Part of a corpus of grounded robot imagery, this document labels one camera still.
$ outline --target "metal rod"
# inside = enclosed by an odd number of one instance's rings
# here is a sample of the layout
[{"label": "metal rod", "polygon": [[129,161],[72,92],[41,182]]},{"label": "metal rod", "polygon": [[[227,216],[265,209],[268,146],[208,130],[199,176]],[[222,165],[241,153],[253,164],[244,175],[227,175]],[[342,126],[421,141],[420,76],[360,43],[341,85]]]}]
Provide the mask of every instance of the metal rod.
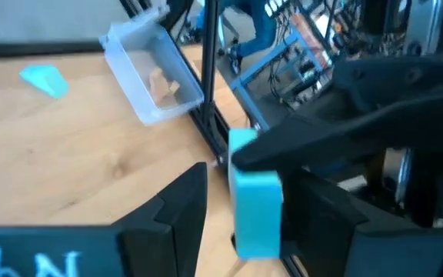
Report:
[{"label": "metal rod", "polygon": [[271,63],[274,59],[279,57],[286,49],[288,49],[289,45],[292,45],[298,41],[299,34],[298,32],[291,32],[289,36],[283,39],[283,42],[276,45],[267,55],[265,55],[261,60],[259,60],[256,64],[252,65],[250,68],[247,68],[243,73],[240,74],[230,84],[230,88],[235,89],[234,84],[238,84],[239,82],[242,85],[247,85],[249,82],[252,82],[257,75],[258,72],[261,71],[263,65],[267,65]]},{"label": "metal rod", "polygon": [[195,123],[205,141],[208,143],[208,146],[213,154],[218,157],[221,154],[225,153],[226,150],[223,149],[215,139],[216,134],[213,134],[212,129],[208,128],[208,126],[202,122],[199,111],[197,109],[192,110],[191,112],[189,112],[189,115],[191,116],[192,121]]},{"label": "metal rod", "polygon": [[259,107],[255,104],[254,99],[241,83],[237,86],[237,96],[241,98],[240,103],[242,107],[244,107],[244,110],[261,126],[262,130],[268,131],[268,122]]},{"label": "metal rod", "polygon": [[319,40],[319,42],[322,44],[322,46],[324,47],[324,49],[326,51],[331,51],[331,46],[329,45],[329,41],[324,40],[324,36],[318,30],[317,26],[315,25],[314,20],[312,19],[310,13],[308,12],[308,10],[303,8],[303,6],[300,6],[300,8],[301,8],[301,14],[304,17],[305,21],[307,22],[308,27],[310,27],[311,32],[314,35],[314,37],[316,37],[317,40]]},{"label": "metal rod", "polygon": [[319,8],[319,6],[321,5],[321,1],[320,0],[314,0],[308,7],[307,10],[308,12],[312,13],[315,11],[315,9]]},{"label": "metal rod", "polygon": [[328,0],[324,0],[324,1],[323,1],[323,4],[324,4],[324,8],[325,8],[325,9],[327,9],[328,11],[331,11],[331,7],[329,7]]},{"label": "metal rod", "polygon": [[213,110],[213,93],[215,83],[215,48],[218,25],[218,1],[205,2],[205,27],[203,37],[203,56],[201,88],[205,93],[202,105],[202,121],[208,124]]},{"label": "metal rod", "polygon": [[283,263],[283,266],[285,267],[286,271],[290,275],[290,277],[306,277],[296,265],[295,261],[291,257],[286,257],[281,259],[281,262]]},{"label": "metal rod", "polygon": [[332,21],[334,20],[334,17],[335,17],[335,10],[336,10],[337,4],[338,4],[338,0],[333,0],[332,6],[331,6],[331,11],[329,11],[329,22],[328,22],[328,27],[326,28],[326,33],[325,33],[325,37],[324,37],[324,40],[326,42],[329,41],[331,25],[332,25]]}]

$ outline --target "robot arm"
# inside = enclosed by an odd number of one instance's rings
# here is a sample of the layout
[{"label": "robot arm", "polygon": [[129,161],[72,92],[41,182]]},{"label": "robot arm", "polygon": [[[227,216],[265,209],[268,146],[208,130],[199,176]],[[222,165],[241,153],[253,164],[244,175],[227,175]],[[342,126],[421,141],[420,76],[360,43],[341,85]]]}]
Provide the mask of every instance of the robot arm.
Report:
[{"label": "robot arm", "polygon": [[316,100],[232,161],[245,171],[278,170],[287,220],[282,245],[296,246],[281,253],[297,255],[310,276],[443,276],[443,229],[424,229],[393,204],[301,169],[392,147],[443,153],[443,56],[337,64]]},{"label": "robot arm", "polygon": [[405,147],[443,151],[443,56],[338,63],[316,100],[233,162],[247,171],[278,170]]}]

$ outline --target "wooden table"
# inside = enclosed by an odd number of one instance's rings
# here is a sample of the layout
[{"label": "wooden table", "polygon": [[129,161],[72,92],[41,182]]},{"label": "wooden table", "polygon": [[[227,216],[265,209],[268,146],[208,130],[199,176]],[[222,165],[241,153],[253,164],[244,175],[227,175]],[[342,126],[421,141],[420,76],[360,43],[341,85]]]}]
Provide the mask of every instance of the wooden table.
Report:
[{"label": "wooden table", "polygon": [[[200,48],[185,54],[199,70]],[[66,97],[51,99],[19,79],[26,65],[37,64],[59,68],[69,83]],[[222,77],[215,80],[230,126],[246,126]],[[108,224],[195,162],[212,160],[187,115],[143,126],[102,54],[0,60],[0,225]],[[286,276],[277,261],[234,269],[232,220],[225,179],[212,169],[197,275]]]}]

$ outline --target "wire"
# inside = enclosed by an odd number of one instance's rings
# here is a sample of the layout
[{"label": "wire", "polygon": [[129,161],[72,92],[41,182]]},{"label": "wire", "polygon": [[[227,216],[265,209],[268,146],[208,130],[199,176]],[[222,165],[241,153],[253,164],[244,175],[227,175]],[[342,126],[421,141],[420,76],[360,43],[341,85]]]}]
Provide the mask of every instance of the wire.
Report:
[{"label": "wire", "polygon": [[[285,13],[282,12],[277,17],[277,21],[278,21],[278,29],[277,29],[277,32],[276,32],[275,44],[276,45],[280,45],[281,43],[285,43],[285,45],[286,45],[285,35],[288,33],[288,30],[289,30],[289,27],[290,27],[289,16],[285,15]],[[269,86],[270,86],[270,89],[271,89],[271,93],[273,94],[274,97],[278,98],[278,100],[281,97],[277,93],[277,89],[276,89],[276,82],[277,82],[277,79],[278,79],[278,76],[276,75],[276,72],[279,70],[279,65],[281,63],[282,56],[279,57],[277,60],[272,61],[270,66],[269,66],[270,67],[270,69],[269,69],[269,77],[268,77]]]},{"label": "wire", "polygon": [[326,27],[326,33],[324,34],[325,43],[328,43],[329,41],[329,35],[331,34],[332,22],[335,20],[335,11],[337,5],[338,5],[338,0],[333,0],[331,8],[329,10],[328,26]]}]

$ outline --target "black panel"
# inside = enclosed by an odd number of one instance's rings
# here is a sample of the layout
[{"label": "black panel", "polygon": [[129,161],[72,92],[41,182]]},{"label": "black panel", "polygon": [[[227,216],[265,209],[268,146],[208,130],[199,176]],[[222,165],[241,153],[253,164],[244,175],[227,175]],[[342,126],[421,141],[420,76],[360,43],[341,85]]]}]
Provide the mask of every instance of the black panel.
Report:
[{"label": "black panel", "polygon": [[167,4],[170,6],[170,13],[160,24],[170,32],[184,12],[192,6],[192,2],[193,0],[167,0]]},{"label": "black panel", "polygon": [[368,219],[335,184],[299,172],[283,178],[285,210],[312,277],[342,276],[355,226]]},{"label": "black panel", "polygon": [[361,2],[361,25],[373,35],[381,35],[387,16],[388,0],[363,0]]},{"label": "black panel", "polygon": [[364,234],[357,232],[345,277],[441,276],[443,230]]},{"label": "black panel", "polygon": [[198,163],[110,226],[0,227],[0,277],[192,277],[206,186]]}]

